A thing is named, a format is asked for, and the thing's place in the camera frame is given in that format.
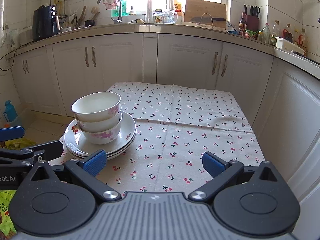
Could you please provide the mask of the floral bowl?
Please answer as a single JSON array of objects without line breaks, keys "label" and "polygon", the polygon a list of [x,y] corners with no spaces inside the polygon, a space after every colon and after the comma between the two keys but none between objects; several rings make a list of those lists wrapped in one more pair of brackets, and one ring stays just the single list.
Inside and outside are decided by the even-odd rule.
[{"label": "floral bowl", "polygon": [[114,126],[111,129],[108,129],[106,131],[103,131],[103,132],[96,132],[96,133],[85,132],[78,126],[78,123],[77,123],[77,127],[80,129],[80,131],[84,134],[84,137],[89,142],[96,144],[96,145],[108,144],[108,143],[114,141],[114,139],[118,136],[118,134],[120,132],[121,121],[123,118],[122,112],[121,112],[121,115],[122,115],[121,120],[116,126]]},{"label": "floral bowl", "polygon": [[72,104],[80,121],[96,122],[113,117],[119,110],[121,96],[114,92],[97,92],[83,96]]},{"label": "floral bowl", "polygon": [[109,119],[105,119],[102,121],[96,121],[96,122],[85,122],[85,121],[80,121],[76,115],[75,115],[75,120],[78,123],[78,126],[85,132],[92,132],[92,133],[96,133],[96,132],[103,132],[106,131],[108,129],[113,128],[114,126],[116,126],[120,120],[121,120],[121,105],[119,105],[119,110],[116,112],[116,114],[109,118]]}]

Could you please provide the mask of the chrome kitchen faucet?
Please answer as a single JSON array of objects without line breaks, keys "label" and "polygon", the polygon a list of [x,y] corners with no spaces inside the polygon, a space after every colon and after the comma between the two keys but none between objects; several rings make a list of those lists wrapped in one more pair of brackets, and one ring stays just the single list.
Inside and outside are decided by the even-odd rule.
[{"label": "chrome kitchen faucet", "polygon": [[122,7],[121,7],[121,0],[97,0],[97,5],[100,3],[105,5],[106,10],[117,10],[118,11],[118,18],[111,19],[114,24],[122,23]]}]

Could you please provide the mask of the kitchen cleaver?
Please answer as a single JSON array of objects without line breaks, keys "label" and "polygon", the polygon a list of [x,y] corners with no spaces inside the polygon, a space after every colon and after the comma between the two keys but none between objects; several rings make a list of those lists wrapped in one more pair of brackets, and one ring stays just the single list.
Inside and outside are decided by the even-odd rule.
[{"label": "kitchen cleaver", "polygon": [[208,24],[215,24],[215,22],[226,22],[225,18],[220,18],[220,17],[193,17],[190,22],[194,23],[208,23]]}]

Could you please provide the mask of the yellow plastic bag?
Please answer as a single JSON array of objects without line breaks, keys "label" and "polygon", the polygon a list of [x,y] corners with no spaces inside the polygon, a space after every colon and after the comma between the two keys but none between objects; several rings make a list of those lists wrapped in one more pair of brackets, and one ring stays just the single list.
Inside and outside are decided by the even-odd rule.
[{"label": "yellow plastic bag", "polygon": [[27,138],[13,139],[1,142],[0,148],[7,150],[21,150],[23,148],[28,148],[35,146],[36,142],[31,141]]}]

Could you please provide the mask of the cherry print tablecloth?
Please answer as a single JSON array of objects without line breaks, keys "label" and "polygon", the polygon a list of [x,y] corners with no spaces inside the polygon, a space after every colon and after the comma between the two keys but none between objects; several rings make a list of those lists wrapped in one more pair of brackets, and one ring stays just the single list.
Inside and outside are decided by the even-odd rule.
[{"label": "cherry print tablecloth", "polygon": [[136,135],[98,178],[121,194],[190,193],[210,181],[204,152],[258,166],[264,159],[253,129],[234,96],[218,90],[149,83],[115,83],[122,111]]}]

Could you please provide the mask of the green snack package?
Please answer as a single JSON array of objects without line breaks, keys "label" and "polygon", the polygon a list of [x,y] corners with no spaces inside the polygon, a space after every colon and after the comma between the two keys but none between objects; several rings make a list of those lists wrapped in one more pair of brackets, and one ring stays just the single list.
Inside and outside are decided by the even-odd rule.
[{"label": "green snack package", "polygon": [[16,190],[2,190],[0,192],[0,238],[11,239],[16,235],[16,229],[9,216],[9,204]]}]

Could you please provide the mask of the white lower cabinets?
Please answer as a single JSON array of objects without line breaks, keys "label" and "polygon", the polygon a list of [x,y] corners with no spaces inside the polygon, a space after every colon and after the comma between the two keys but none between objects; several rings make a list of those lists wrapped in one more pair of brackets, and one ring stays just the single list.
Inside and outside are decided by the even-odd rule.
[{"label": "white lower cabinets", "polygon": [[298,198],[294,233],[319,239],[319,76],[308,62],[184,35],[113,34],[20,54],[12,70],[21,100],[39,112],[73,116],[72,104],[118,82],[231,93],[264,156]]}]

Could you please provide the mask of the black air fryer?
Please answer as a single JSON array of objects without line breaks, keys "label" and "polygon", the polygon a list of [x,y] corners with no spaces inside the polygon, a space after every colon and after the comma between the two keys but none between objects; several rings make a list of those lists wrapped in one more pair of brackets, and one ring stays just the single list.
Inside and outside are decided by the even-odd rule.
[{"label": "black air fryer", "polygon": [[60,30],[56,6],[40,6],[33,13],[33,41],[43,40],[58,34]]}]

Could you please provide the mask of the white plastic tray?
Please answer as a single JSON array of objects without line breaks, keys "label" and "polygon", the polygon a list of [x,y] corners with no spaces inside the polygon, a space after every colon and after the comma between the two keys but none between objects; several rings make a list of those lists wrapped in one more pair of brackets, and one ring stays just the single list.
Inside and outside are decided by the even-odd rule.
[{"label": "white plastic tray", "polygon": [[281,49],[281,50],[286,50],[286,51],[295,51],[297,53],[300,53],[302,55],[306,55],[306,51],[302,48],[300,48],[298,45],[295,45],[294,43],[281,38],[281,37],[276,37],[276,47]]}]

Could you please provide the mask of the clear oil bottle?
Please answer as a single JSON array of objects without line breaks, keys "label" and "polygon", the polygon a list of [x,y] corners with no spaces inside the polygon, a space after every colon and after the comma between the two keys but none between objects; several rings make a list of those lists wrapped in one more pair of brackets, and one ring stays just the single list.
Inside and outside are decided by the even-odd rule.
[{"label": "clear oil bottle", "polygon": [[271,32],[270,32],[268,23],[266,23],[265,26],[263,27],[262,33],[263,33],[263,42],[265,44],[270,44]]}]

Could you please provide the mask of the dark soy sauce bottle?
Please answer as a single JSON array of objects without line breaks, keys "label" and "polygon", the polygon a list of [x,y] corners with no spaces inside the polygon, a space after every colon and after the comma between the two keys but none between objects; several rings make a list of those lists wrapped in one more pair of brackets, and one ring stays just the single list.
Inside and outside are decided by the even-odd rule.
[{"label": "dark soy sauce bottle", "polygon": [[243,11],[241,13],[241,20],[239,22],[239,35],[240,36],[245,36],[245,30],[247,28],[247,23],[246,23],[246,13]]}]

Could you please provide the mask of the red knife block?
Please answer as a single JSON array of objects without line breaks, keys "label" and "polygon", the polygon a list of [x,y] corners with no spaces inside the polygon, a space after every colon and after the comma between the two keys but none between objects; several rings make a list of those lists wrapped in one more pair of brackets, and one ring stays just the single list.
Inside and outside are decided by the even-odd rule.
[{"label": "red knife block", "polygon": [[256,5],[244,5],[245,21],[247,29],[253,32],[258,31],[260,8]]}]

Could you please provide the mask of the wooden cutting board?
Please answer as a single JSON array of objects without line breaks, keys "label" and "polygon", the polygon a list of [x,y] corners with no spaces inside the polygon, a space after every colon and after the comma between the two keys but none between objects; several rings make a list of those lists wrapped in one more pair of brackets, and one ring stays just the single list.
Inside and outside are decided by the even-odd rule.
[{"label": "wooden cutting board", "polygon": [[220,17],[225,18],[226,22],[200,23],[202,25],[210,25],[211,27],[226,28],[227,26],[227,7],[223,3],[216,3],[203,0],[186,0],[184,22],[190,22],[193,17]]}]

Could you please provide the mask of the pink dish cloth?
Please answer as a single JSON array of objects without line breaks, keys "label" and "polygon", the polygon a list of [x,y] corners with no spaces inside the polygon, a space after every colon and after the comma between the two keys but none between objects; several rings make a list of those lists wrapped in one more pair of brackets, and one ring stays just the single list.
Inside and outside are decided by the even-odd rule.
[{"label": "pink dish cloth", "polygon": [[115,10],[117,8],[117,0],[103,0],[106,10]]}]

